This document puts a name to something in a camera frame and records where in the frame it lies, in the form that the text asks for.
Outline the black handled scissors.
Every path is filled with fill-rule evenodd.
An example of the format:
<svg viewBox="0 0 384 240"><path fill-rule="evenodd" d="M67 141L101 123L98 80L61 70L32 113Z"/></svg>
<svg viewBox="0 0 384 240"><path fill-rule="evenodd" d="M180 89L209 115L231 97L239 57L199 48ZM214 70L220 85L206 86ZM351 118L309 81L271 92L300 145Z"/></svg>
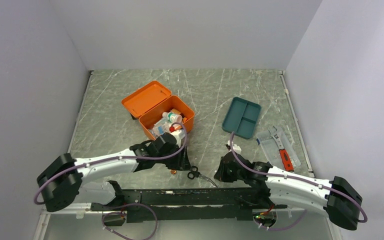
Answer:
<svg viewBox="0 0 384 240"><path fill-rule="evenodd" d="M219 188L219 186L209 177L203 175L202 173L199 172L199 168L197 166L191 166L191 169L189 170L187 174L187 178L190 180L194 179L203 179L207 182L209 182L214 188Z"/></svg>

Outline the orange medicine box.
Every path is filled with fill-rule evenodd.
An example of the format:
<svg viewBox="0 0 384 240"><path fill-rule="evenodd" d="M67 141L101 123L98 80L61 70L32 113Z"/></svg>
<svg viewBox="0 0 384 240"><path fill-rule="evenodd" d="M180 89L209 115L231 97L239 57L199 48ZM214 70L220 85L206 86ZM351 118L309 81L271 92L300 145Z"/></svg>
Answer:
<svg viewBox="0 0 384 240"><path fill-rule="evenodd" d="M125 97L121 104L133 119L139 121L144 134L151 140L156 139L151 132L153 126L161 120L164 112L172 109L178 110L186 117L183 125L188 133L194 127L195 112L192 108L156 80Z"/></svg>

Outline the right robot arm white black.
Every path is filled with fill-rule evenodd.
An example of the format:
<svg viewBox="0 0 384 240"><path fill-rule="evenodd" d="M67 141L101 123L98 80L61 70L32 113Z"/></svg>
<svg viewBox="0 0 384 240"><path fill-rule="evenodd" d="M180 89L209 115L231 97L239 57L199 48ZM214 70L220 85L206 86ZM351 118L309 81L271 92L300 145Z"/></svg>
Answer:
<svg viewBox="0 0 384 240"><path fill-rule="evenodd" d="M255 200L262 208L271 204L302 208L350 231L361 222L363 198L340 176L333 180L306 177L269 162L250 162L230 151L221 157L214 179L224 183L243 181L257 191Z"/></svg>

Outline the white gauze pack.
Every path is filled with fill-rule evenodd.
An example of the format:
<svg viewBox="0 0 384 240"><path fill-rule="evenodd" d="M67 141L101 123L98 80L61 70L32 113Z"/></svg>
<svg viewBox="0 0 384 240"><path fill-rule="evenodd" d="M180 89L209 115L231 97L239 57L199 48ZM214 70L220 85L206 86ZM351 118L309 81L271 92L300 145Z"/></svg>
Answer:
<svg viewBox="0 0 384 240"><path fill-rule="evenodd" d="M152 133L152 135L154 137L158 137L164 133L170 133L170 127L171 127L171 123L164 120L164 119L161 119L160 121L158 121L154 126L153 128L150 130L150 132Z"/></svg>

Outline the white green medicine bottle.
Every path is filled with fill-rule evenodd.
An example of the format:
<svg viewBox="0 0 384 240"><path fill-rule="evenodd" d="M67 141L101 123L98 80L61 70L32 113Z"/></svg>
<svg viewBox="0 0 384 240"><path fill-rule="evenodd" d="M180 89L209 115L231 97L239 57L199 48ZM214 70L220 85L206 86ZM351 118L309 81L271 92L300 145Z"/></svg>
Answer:
<svg viewBox="0 0 384 240"><path fill-rule="evenodd" d="M170 123L181 123L183 117L180 114L174 112L163 112L162 117Z"/></svg>

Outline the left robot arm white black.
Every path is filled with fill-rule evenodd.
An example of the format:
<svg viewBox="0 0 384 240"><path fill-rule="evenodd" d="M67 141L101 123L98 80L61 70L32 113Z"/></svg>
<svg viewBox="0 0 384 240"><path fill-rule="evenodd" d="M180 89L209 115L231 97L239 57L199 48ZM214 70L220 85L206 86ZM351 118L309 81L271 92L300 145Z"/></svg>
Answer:
<svg viewBox="0 0 384 240"><path fill-rule="evenodd" d="M74 203L77 196L89 192L97 196L88 194L86 201L117 210L123 205L124 196L116 181L90 189L86 185L116 174L148 170L156 164L165 165L169 170L189 171L192 166L186 140L186 132L176 130L108 155L74 158L70 153L64 153L37 177L39 190L33 202L44 205L48 212L57 212Z"/></svg>

